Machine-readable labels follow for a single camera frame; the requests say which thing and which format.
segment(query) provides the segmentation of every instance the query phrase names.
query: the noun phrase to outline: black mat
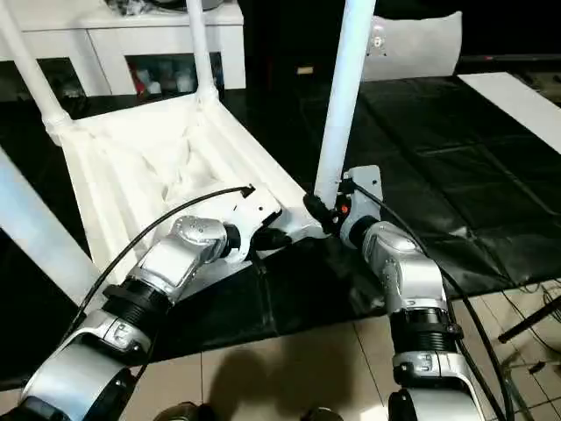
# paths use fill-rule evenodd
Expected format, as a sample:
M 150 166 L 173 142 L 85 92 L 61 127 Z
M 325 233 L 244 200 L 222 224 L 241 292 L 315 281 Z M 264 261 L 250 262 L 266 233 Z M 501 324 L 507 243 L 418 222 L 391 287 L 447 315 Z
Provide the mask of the black mat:
M 315 179 L 329 86 L 231 91 L 223 102 L 305 189 Z M 68 103 L 73 117 L 135 97 Z M 0 104 L 0 144 L 87 245 L 64 157 L 28 103 Z M 561 156 L 455 78 L 364 84 L 345 167 L 378 164 L 385 200 L 471 295 L 561 276 Z M 0 241 L 0 380 L 19 384 L 75 307 L 7 238 Z M 377 284 L 334 240 L 305 240 L 176 306 L 158 359 L 381 314 Z M 356 286 L 371 293 L 360 296 Z

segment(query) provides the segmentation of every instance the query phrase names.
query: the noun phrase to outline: silver robotic arm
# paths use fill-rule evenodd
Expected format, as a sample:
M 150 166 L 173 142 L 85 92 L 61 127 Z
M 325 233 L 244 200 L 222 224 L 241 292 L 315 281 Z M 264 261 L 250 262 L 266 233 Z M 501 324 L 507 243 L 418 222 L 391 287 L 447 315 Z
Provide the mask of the silver robotic arm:
M 179 218 L 121 285 L 104 291 L 106 304 L 35 372 L 15 409 L 19 415 L 6 419 L 117 420 L 136 384 L 128 367 L 146 360 L 164 317 L 196 271 L 239 248 L 235 226 Z
M 345 174 L 381 196 L 376 167 Z M 389 400 L 390 421 L 483 421 L 464 356 L 456 348 L 461 329 L 450 321 L 438 265 L 415 241 L 389 222 L 355 190 L 341 240 L 357 248 L 385 291 L 394 342 L 394 379 L 401 386 Z

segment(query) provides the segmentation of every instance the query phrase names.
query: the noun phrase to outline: black wire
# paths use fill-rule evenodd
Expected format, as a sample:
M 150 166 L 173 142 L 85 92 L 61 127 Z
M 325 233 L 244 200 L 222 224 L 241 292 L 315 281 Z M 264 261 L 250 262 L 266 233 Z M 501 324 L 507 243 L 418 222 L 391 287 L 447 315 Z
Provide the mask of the black wire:
M 360 193 L 362 193 L 363 195 L 368 197 L 370 200 L 372 200 L 373 202 L 378 204 L 379 207 L 381 207 L 387 213 L 389 213 L 392 217 L 394 217 L 395 220 L 401 225 L 401 227 L 403 229 L 405 229 L 405 231 L 407 231 L 408 234 L 415 240 L 415 242 L 419 245 L 419 247 L 421 248 L 423 253 L 425 253 L 427 256 L 430 256 L 428 247 L 425 246 L 424 242 L 419 238 L 418 235 L 416 235 L 415 231 L 409 226 L 409 224 L 407 222 L 405 222 L 403 220 L 403 218 L 401 218 L 397 214 L 397 212 L 395 212 L 387 204 L 383 203 L 378 197 L 376 197 L 375 195 L 370 193 L 368 190 L 366 190 L 362 186 L 359 186 L 357 183 L 353 183 L 353 184 L 354 184 L 354 187 L 355 187 L 356 190 L 358 190 Z M 488 387 L 488 384 L 486 383 L 483 375 L 481 373 L 479 373 L 478 375 L 475 374 L 476 372 L 479 371 L 479 369 L 477 368 L 477 365 L 473 361 L 473 358 L 469 354 L 467 348 L 465 348 L 465 346 L 463 346 L 464 351 L 467 353 L 467 355 L 469 355 L 465 358 L 465 360 L 468 364 L 471 363 L 469 367 L 473 371 L 474 375 L 476 376 L 476 379 L 478 380 L 479 385 L 483 389 L 487 400 L 493 406 L 493 409 L 494 409 L 494 411 L 497 415 L 497 418 L 501 419 L 501 420 L 506 419 L 507 421 L 513 421 L 515 419 L 515 412 L 514 412 L 512 400 L 510 399 L 510 394 L 508 393 L 508 387 L 507 387 L 507 384 L 505 383 L 505 379 L 504 379 L 504 377 L 502 375 L 502 372 L 501 372 L 501 364 L 499 363 L 499 360 L 497 358 L 497 354 L 493 350 L 493 345 L 491 344 L 491 340 L 489 340 L 489 337 L 487 336 L 487 334 L 485 332 L 485 327 L 483 327 L 483 324 L 481 323 L 481 320 L 479 319 L 479 315 L 477 314 L 477 311 L 475 311 L 475 309 L 473 308 L 472 303 L 470 302 L 469 297 L 464 292 L 464 290 L 459 286 L 459 284 L 456 282 L 456 280 L 454 278 L 452 278 L 450 274 L 448 274 L 448 272 L 444 268 L 442 268 L 440 265 L 438 265 L 438 267 L 440 268 L 440 271 L 443 274 L 444 279 L 456 290 L 456 293 L 461 297 L 462 302 L 464 303 L 465 307 L 467 308 L 467 311 L 470 313 L 470 317 L 472 318 L 473 323 L 475 324 L 475 328 L 477 329 L 477 332 L 478 332 L 479 336 L 481 337 L 481 341 L 483 342 L 483 346 L 485 347 L 486 352 L 489 356 L 489 359 L 491 360 L 491 364 L 493 365 L 494 372 L 497 376 L 497 380 L 498 380 L 499 386 L 501 388 L 502 400 L 503 400 L 504 406 L 505 406 L 504 413 L 501 410 L 501 407 L 499 406 L 499 404 L 497 403 L 493 393 L 491 392 L 491 389 Z M 451 301 L 448 299 L 448 297 L 447 297 L 447 303 L 448 303 L 448 308 L 449 308 L 449 313 L 450 313 L 450 308 L 452 307 L 452 304 L 451 304 Z
M 522 318 L 522 320 L 526 320 L 526 317 L 524 316 L 524 313 L 522 313 L 522 311 L 518 308 L 518 306 L 516 304 L 514 304 L 512 302 L 512 300 L 510 298 L 508 298 L 507 294 L 505 294 L 504 291 L 501 292 L 502 295 L 507 299 L 508 303 L 512 306 L 513 309 L 516 310 L 516 312 L 518 313 L 518 315 Z M 540 335 L 537 334 L 536 330 L 534 329 L 534 327 L 530 326 L 529 329 L 531 330 L 531 332 L 534 334 L 534 336 L 536 337 L 536 339 L 547 349 L 549 349 L 550 351 L 552 351 L 554 354 L 556 355 L 561 355 L 561 351 L 559 351 L 558 349 L 555 349 L 553 346 L 551 346 L 550 344 L 548 344 L 547 342 L 545 342 L 545 340 L 542 339 L 542 337 Z
M 454 305 L 452 303 L 448 305 L 448 315 L 452 323 L 456 324 L 458 322 L 456 319 L 456 311 L 454 310 Z M 464 355 L 465 362 L 467 362 L 468 367 L 472 370 L 475 380 L 477 380 L 477 383 L 479 383 L 481 390 L 483 391 L 483 394 L 486 396 L 487 401 L 489 401 L 489 404 L 491 405 L 491 408 L 493 409 L 494 413 L 500 414 L 498 415 L 498 418 L 503 419 L 502 408 L 499 405 L 497 399 L 494 397 L 493 391 L 491 390 L 488 383 L 486 382 L 485 377 L 479 370 L 479 367 L 473 360 L 472 355 L 470 354 L 469 350 L 465 346 L 464 341 L 462 339 L 458 339 L 456 343 L 458 344 L 459 351 L 462 353 L 462 355 Z
M 549 303 L 551 303 L 553 301 L 553 297 L 551 296 L 550 290 L 552 289 L 559 289 L 559 286 L 553 287 L 551 289 L 547 289 L 542 285 L 542 291 L 543 291 L 543 304 L 547 305 Z M 555 310 L 551 313 L 551 315 L 553 316 L 553 318 L 555 318 L 557 320 L 558 323 L 561 323 L 561 309 L 559 310 Z
M 109 266 L 106 267 L 105 270 L 96 279 L 94 284 L 89 289 L 88 294 L 86 294 L 82 303 L 80 304 L 80 307 L 78 308 L 78 312 L 76 313 L 76 316 L 74 317 L 74 319 L 70 323 L 70 326 L 68 327 L 66 333 L 62 337 L 62 341 L 64 341 L 70 335 L 70 333 L 72 333 L 74 331 L 74 329 L 77 327 L 77 325 L 80 322 L 80 319 L 82 318 L 82 313 L 84 312 L 84 310 L 86 310 L 86 307 L 88 307 L 89 302 L 94 297 L 97 290 L 102 286 L 102 284 L 105 281 L 105 279 L 107 278 L 107 276 L 111 273 L 111 271 L 115 268 L 115 266 L 125 257 L 125 255 L 127 253 L 129 253 L 132 250 L 132 248 L 135 247 L 139 243 L 139 241 L 142 240 L 142 238 L 144 238 L 146 236 L 147 233 L 149 233 L 151 230 L 156 228 L 156 226 L 158 226 L 159 224 L 164 222 L 166 219 L 175 215 L 177 212 L 183 211 L 183 210 L 187 209 L 188 207 L 193 206 L 194 204 L 197 204 L 197 203 L 203 202 L 205 200 L 211 199 L 212 197 L 226 195 L 228 193 L 234 193 L 236 191 L 249 192 L 251 190 L 252 190 L 251 187 L 244 186 L 244 187 L 233 187 L 231 189 L 222 189 L 222 190 L 219 190 L 219 191 L 214 191 L 212 193 L 209 193 L 208 195 L 203 195 L 203 196 L 197 197 L 195 199 L 189 200 L 186 203 L 183 203 L 183 204 L 180 204 L 179 206 L 176 206 L 175 208 L 166 212 L 164 215 L 162 215 L 161 217 L 156 219 L 154 222 L 149 224 L 144 230 L 142 230 L 140 232 L 139 235 L 137 235 L 134 239 L 132 239 L 132 241 L 123 249 L 123 251 L 121 253 L 119 253 L 117 255 L 117 257 L 115 259 L 113 259 L 113 261 L 109 264 Z

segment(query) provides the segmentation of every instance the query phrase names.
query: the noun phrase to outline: tiled floor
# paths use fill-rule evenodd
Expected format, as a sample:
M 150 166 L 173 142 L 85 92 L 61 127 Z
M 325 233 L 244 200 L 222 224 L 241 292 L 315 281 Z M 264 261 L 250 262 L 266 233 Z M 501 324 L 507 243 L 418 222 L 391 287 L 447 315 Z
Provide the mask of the tiled floor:
M 555 282 L 544 287 L 553 289 L 553 295 L 561 293 Z M 541 289 L 534 294 L 511 290 L 506 296 L 524 315 L 543 305 Z M 531 332 L 506 345 L 498 343 L 497 336 L 520 320 L 502 293 L 473 298 L 472 304 L 499 358 L 515 364 L 512 377 L 532 417 L 561 421 L 561 372 L 554 365 L 535 375 L 528 371 L 528 364 L 555 359 Z M 481 371 L 490 375 L 491 364 L 465 306 L 455 303 L 455 308 L 466 345 Z M 560 329 L 554 319 L 536 326 L 537 334 L 557 349 Z M 370 318 L 164 361 L 146 371 L 123 419 L 150 421 L 169 406 L 191 401 L 210 403 L 221 421 L 295 421 L 316 406 L 338 411 L 345 421 L 387 420 L 387 399 L 398 389 L 392 376 L 393 351 L 387 318 Z M 499 396 L 497 381 L 492 376 L 488 381 Z M 0 411 L 16 399 L 17 392 L 0 394 Z M 488 402 L 480 399 L 486 418 L 493 419 Z M 524 419 L 521 412 L 516 414 L 516 421 Z

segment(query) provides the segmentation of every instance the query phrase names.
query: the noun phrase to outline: white metal pipe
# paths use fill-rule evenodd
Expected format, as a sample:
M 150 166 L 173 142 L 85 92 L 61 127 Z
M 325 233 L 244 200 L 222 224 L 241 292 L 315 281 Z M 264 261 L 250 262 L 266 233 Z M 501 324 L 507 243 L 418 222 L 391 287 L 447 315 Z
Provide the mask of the white metal pipe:
M 29 53 L 6 0 L 0 0 L 0 32 L 4 36 L 19 73 L 24 78 L 25 85 L 41 111 L 47 131 L 50 132 L 52 127 L 71 121 L 56 99 L 38 62 Z
M 193 55 L 195 56 L 196 78 L 199 82 L 197 93 L 201 96 L 216 95 L 212 66 L 210 64 L 207 33 L 204 27 L 201 0 L 187 0 L 189 26 L 193 37 Z
M 79 304 L 99 271 L 2 148 L 0 180 L 0 227 Z
M 333 209 L 376 0 L 346 0 L 314 194 Z

